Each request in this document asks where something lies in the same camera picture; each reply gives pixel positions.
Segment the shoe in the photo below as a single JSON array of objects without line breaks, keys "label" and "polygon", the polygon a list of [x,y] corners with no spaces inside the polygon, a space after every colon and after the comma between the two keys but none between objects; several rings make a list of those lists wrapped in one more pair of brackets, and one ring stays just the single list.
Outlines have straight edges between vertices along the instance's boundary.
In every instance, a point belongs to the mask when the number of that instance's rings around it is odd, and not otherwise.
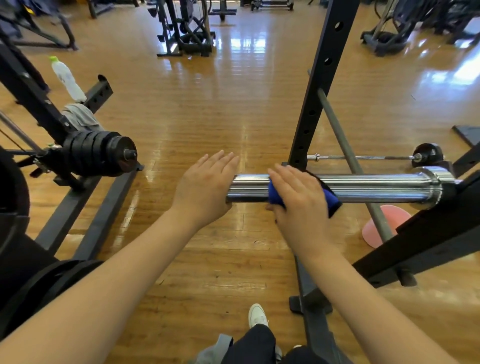
[{"label": "shoe", "polygon": [[250,311],[248,312],[248,324],[250,325],[250,328],[258,324],[262,324],[268,327],[268,321],[267,316],[265,315],[265,311],[258,303],[254,303],[250,307]]}]

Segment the squat rack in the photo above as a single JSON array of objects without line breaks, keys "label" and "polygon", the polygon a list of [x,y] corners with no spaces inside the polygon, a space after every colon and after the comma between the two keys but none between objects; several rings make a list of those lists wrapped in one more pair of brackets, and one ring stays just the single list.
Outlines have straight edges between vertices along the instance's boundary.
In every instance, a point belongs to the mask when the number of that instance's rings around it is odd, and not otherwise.
[{"label": "squat rack", "polygon": [[[359,3],[360,0],[328,2],[287,162],[301,170],[307,167],[307,152],[322,110],[325,110],[350,170],[355,174],[363,174],[327,99]],[[451,172],[458,178],[479,160],[480,143],[453,163]],[[411,217],[397,228],[398,235],[395,236],[380,206],[368,203],[367,208],[383,245],[353,266],[375,288],[398,280],[403,286],[414,286],[414,274],[480,250],[480,172],[474,172],[458,183],[450,201],[440,202]],[[328,329],[326,314],[332,312],[331,304],[297,257],[295,263],[300,294],[290,297],[289,305],[292,312],[303,314],[308,345],[330,364],[351,363],[337,347]]]}]

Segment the blue barbell pad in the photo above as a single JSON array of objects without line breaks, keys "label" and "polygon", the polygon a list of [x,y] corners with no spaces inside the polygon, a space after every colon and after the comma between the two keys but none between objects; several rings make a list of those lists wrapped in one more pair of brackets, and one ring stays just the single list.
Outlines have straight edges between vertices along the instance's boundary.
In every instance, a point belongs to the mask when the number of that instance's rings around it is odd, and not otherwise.
[{"label": "blue barbell pad", "polygon": [[[327,202],[327,208],[328,208],[328,217],[331,218],[333,214],[342,206],[342,203],[340,200],[335,196],[335,194],[326,186],[320,179],[318,179],[318,182],[322,186],[324,190],[324,195],[325,195],[325,200]],[[270,180],[268,184],[268,202],[273,204],[273,205],[281,205],[285,207],[285,204],[283,203],[282,198],[278,194],[277,190],[273,186],[272,180]]]}]

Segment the water bottle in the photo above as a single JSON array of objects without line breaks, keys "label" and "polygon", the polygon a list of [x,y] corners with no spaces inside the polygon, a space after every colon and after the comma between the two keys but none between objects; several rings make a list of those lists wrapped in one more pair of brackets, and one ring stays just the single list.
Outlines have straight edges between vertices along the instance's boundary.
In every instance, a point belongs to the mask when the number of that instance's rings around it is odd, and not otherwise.
[{"label": "water bottle", "polygon": [[65,85],[70,96],[75,100],[75,102],[84,102],[87,100],[87,96],[82,91],[79,85],[75,82],[70,69],[65,65],[65,63],[60,62],[59,59],[55,56],[50,57],[52,62],[53,72],[57,75],[59,80]]}]

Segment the right hand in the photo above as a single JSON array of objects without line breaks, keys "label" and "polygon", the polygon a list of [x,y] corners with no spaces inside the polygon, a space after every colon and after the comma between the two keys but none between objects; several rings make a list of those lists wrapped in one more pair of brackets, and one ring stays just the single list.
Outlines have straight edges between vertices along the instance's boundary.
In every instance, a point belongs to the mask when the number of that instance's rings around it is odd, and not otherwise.
[{"label": "right hand", "polygon": [[300,259],[315,257],[331,246],[328,211],[318,180],[292,166],[269,169],[273,186],[285,208],[267,205],[287,244]]}]

